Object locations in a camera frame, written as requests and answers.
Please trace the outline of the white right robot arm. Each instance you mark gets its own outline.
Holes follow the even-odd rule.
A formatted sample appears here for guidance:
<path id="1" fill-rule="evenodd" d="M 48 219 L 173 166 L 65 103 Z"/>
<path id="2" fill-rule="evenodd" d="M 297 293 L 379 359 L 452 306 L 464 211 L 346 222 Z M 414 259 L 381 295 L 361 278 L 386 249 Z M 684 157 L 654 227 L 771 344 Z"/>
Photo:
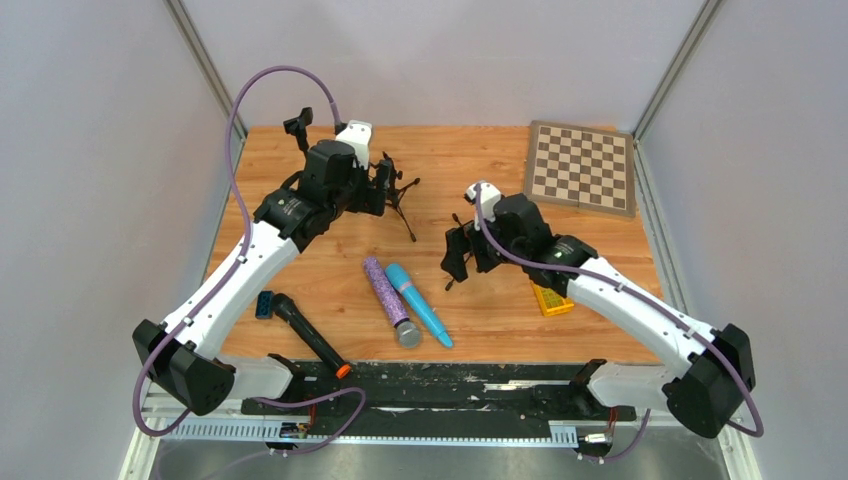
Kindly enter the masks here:
<path id="1" fill-rule="evenodd" d="M 733 324 L 717 329 L 669 306 L 587 243 L 553 234 L 523 194 L 505 196 L 480 181 L 464 198 L 473 217 L 446 232 L 441 262 L 453 281 L 467 280 L 468 259 L 479 273 L 518 266 L 533 284 L 600 314 L 659 359 L 657 365 L 588 363 L 575 382 L 590 405 L 664 411 L 704 438 L 717 437 L 726 426 L 763 435 L 752 397 L 751 342 L 743 330 Z"/>

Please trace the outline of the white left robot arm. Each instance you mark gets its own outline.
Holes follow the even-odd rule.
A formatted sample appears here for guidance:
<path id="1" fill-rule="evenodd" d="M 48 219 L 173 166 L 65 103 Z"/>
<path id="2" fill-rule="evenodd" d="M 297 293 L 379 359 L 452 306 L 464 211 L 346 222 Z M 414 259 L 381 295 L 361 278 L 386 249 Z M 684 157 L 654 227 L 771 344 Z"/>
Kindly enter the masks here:
<path id="1" fill-rule="evenodd" d="M 278 398 L 292 374 L 271 359 L 223 358 L 221 347 L 260 291 L 343 213 L 380 216 L 396 175 L 389 156 L 360 160 L 349 141 L 321 140 L 303 170 L 265 196 L 249 230 L 201 287 L 160 323 L 143 320 L 132 340 L 145 375 L 189 412 L 227 399 Z"/>

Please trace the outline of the black tripod clip stand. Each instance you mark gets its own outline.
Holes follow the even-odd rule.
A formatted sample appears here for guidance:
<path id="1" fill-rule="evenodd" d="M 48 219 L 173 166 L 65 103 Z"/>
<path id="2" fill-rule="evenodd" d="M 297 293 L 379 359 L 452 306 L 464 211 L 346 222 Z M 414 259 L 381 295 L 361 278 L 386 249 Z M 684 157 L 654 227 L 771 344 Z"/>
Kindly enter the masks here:
<path id="1" fill-rule="evenodd" d="M 456 282 L 463 282 L 468 278 L 466 264 L 475 256 L 474 220 L 462 222 L 456 213 L 451 217 L 457 226 L 445 232 L 446 251 L 440 263 L 441 269 L 450 275 L 450 280 L 445 285 L 446 291 Z"/>

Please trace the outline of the blue toy microphone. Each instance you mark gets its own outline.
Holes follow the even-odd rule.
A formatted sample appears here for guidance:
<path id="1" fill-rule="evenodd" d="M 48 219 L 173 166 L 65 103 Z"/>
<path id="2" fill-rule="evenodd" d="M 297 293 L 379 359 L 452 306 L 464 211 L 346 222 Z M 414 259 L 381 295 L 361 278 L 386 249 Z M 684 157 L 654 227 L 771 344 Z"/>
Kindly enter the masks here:
<path id="1" fill-rule="evenodd" d="M 399 264 L 392 263 L 385 268 L 385 274 L 395 290 L 404 298 L 414 313 L 418 315 L 429 333 L 445 348 L 452 348 L 454 343 L 446 327 L 413 284 L 406 270 Z"/>

